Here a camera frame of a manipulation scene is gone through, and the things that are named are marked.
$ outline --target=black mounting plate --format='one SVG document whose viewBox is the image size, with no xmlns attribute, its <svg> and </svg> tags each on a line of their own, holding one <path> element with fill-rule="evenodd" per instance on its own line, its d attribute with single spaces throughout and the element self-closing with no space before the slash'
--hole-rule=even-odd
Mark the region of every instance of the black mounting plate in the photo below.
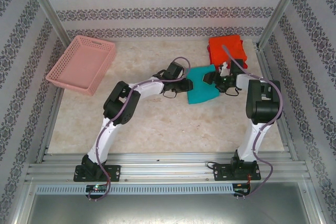
<svg viewBox="0 0 336 224">
<path fill-rule="evenodd" d="M 119 182 L 120 165 L 104 165 L 105 170 L 110 174 L 111 182 Z M 106 182 L 106 175 L 103 173 L 99 179 L 94 178 L 82 165 L 77 165 L 74 174 L 74 182 Z"/>
<path fill-rule="evenodd" d="M 253 164 L 251 169 L 236 168 L 232 170 L 231 164 L 214 164 L 213 165 L 215 181 L 228 181 L 228 180 L 261 180 L 260 170 L 257 162 Z"/>
</svg>

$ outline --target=pink basket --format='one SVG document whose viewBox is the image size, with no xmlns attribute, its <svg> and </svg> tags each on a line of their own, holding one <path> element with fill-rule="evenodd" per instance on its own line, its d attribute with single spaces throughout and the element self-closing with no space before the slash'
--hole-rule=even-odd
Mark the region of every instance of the pink basket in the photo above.
<svg viewBox="0 0 336 224">
<path fill-rule="evenodd" d="M 114 43 L 77 35 L 46 79 L 58 87 L 93 95 L 115 56 Z"/>
</svg>

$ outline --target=teal towel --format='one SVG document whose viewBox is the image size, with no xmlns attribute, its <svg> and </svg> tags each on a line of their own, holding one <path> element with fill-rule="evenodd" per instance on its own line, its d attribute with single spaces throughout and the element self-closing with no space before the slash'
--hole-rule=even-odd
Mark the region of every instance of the teal towel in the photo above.
<svg viewBox="0 0 336 224">
<path fill-rule="evenodd" d="M 192 68 L 187 76 L 193 81 L 194 89 L 187 92 L 189 104 L 206 102 L 219 96 L 219 90 L 215 88 L 215 84 L 207 84 L 203 81 L 206 73 L 215 71 L 215 66 Z"/>
</svg>

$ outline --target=purple cable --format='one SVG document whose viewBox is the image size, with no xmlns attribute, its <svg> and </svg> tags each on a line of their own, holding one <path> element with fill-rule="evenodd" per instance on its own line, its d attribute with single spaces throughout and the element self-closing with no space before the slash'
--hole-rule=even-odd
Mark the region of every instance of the purple cable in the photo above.
<svg viewBox="0 0 336 224">
<path fill-rule="evenodd" d="M 99 133 L 98 138 L 97 138 L 97 142 L 96 142 L 96 158 L 97 158 L 97 162 L 98 162 L 99 167 L 102 169 L 102 171 L 103 171 L 104 174 L 106 175 L 106 178 L 107 178 L 107 184 L 108 184 L 108 189 L 106 190 L 105 194 L 103 194 L 103 195 L 102 195 L 101 197 L 99 197 L 98 199 L 92 199 L 92 198 L 90 197 L 90 195 L 91 195 L 91 193 L 92 193 L 93 191 L 90 191 L 90 192 L 89 192 L 89 195 L 88 195 L 89 200 L 93 200 L 93 201 L 102 200 L 102 199 L 104 199 L 104 198 L 107 196 L 107 194 L 109 193 L 109 191 L 110 191 L 110 189 L 111 189 L 111 179 L 110 179 L 110 175 L 109 175 L 108 172 L 106 172 L 106 170 L 104 169 L 103 165 L 101 164 L 101 162 L 100 162 L 100 160 L 99 160 L 99 155 L 98 155 L 99 140 L 100 140 L 101 136 L 103 135 L 104 131 L 109 127 L 109 125 L 110 125 L 114 120 L 116 120 L 116 119 L 122 114 L 122 112 L 123 112 L 124 109 L 126 108 L 128 102 L 129 102 L 129 100 L 130 100 L 130 98 L 131 98 L 131 95 L 132 95 L 133 91 L 134 91 L 137 87 L 139 87 L 139 86 L 141 86 L 141 85 L 144 85 L 144 84 L 146 84 L 146 83 L 150 83 L 150 82 L 176 82 L 176 81 L 181 81 L 182 79 L 186 78 L 187 75 L 188 75 L 189 72 L 190 72 L 191 64 L 190 64 L 190 62 L 189 62 L 189 60 L 188 60 L 187 58 L 182 57 L 182 56 L 180 56 L 180 57 L 176 57 L 176 58 L 173 60 L 173 62 L 175 62 L 175 61 L 178 60 L 178 59 L 184 59 L 184 60 L 188 63 L 188 67 L 185 69 L 185 70 L 186 70 L 185 73 L 184 73 L 180 78 L 175 79 L 175 80 L 147 80 L 147 81 L 143 81 L 143 82 L 140 82 L 140 83 L 138 83 L 137 85 L 135 85 L 135 86 L 131 89 L 131 91 L 130 91 L 129 95 L 127 96 L 127 98 L 126 98 L 126 100 L 125 100 L 125 103 L 124 103 L 124 105 L 122 106 L 122 108 L 121 108 L 121 110 L 119 111 L 119 113 L 118 113 L 114 118 L 110 119 L 110 120 L 107 122 L 107 124 L 105 125 L 105 127 L 102 129 L 102 131 Z"/>
<path fill-rule="evenodd" d="M 260 157 L 257 156 L 257 154 L 256 154 L 256 144 L 257 144 L 257 141 L 258 141 L 258 139 L 259 139 L 261 133 L 263 132 L 263 130 L 264 130 L 267 126 L 269 126 L 269 125 L 271 125 L 272 123 L 274 123 L 275 120 L 276 120 L 277 118 L 280 117 L 280 114 L 281 114 L 281 112 L 282 112 L 283 99 L 282 99 L 282 95 L 281 95 L 280 90 L 278 89 L 278 87 L 277 87 L 273 82 L 271 82 L 271 81 L 269 81 L 269 80 L 267 80 L 267 79 L 265 79 L 265 78 L 263 78 L 263 77 L 259 77 L 259 76 L 256 76 L 256 75 L 254 75 L 254 74 L 251 74 L 251 73 L 247 72 L 247 71 L 246 71 L 241 65 L 239 65 L 238 62 L 232 57 L 232 55 L 230 54 L 230 52 L 229 52 L 229 50 L 228 50 L 228 48 L 227 48 L 226 46 L 222 45 L 222 48 L 223 48 L 223 50 L 227 53 L 227 55 L 230 57 L 230 59 L 231 59 L 231 60 L 232 60 L 232 61 L 233 61 L 233 62 L 234 62 L 234 63 L 235 63 L 235 64 L 236 64 L 236 65 L 237 65 L 237 66 L 238 66 L 238 67 L 239 67 L 245 74 L 247 74 L 248 76 L 251 76 L 251 77 L 253 77 L 253 78 L 257 79 L 257 80 L 266 81 L 268 84 L 270 84 L 270 85 L 276 90 L 276 92 L 278 93 L 278 96 L 279 96 L 279 111 L 278 111 L 278 113 L 276 114 L 276 116 L 275 116 L 271 121 L 269 121 L 269 122 L 266 123 L 263 127 L 260 128 L 260 130 L 259 130 L 259 132 L 258 132 L 258 134 L 257 134 L 257 136 L 256 136 L 256 138 L 255 138 L 255 140 L 254 140 L 254 142 L 253 142 L 253 146 L 252 146 L 253 155 L 255 156 L 255 158 L 256 158 L 257 160 L 259 160 L 260 162 L 269 165 L 270 168 L 271 168 L 271 171 L 269 172 L 268 176 L 264 179 L 264 181 L 260 184 L 260 186 L 257 187 L 254 191 L 252 191 L 252 193 L 250 193 L 249 195 L 246 196 L 246 197 L 249 197 L 249 196 L 253 195 L 257 190 L 259 190 L 259 189 L 266 183 L 266 181 L 271 177 L 271 175 L 272 175 L 272 173 L 273 173 L 273 166 L 272 166 L 272 164 L 271 164 L 270 162 L 267 162 L 267 161 L 265 161 L 265 160 L 263 160 L 263 159 L 261 159 Z"/>
</svg>

